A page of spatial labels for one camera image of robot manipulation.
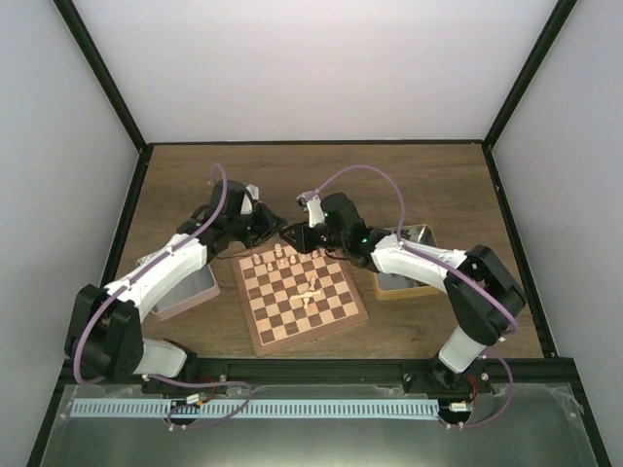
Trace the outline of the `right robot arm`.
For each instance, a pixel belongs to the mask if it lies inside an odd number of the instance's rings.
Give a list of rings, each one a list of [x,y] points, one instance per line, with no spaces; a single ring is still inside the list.
[[[439,389],[459,389],[483,351],[516,332],[527,297],[491,248],[441,249],[369,227],[343,193],[320,198],[306,192],[297,200],[307,220],[279,234],[297,252],[337,252],[357,268],[403,276],[447,295],[458,325],[430,363]]]

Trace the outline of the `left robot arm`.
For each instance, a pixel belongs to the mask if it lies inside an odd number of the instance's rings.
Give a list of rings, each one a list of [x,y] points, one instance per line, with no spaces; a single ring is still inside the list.
[[[239,242],[251,250],[281,231],[286,221],[259,199],[253,185],[221,180],[208,203],[196,208],[164,247],[125,276],[103,287],[88,284],[76,296],[65,353],[75,380],[156,375],[176,392],[191,391],[198,367],[189,351],[167,340],[144,338],[142,323],[168,293]]]

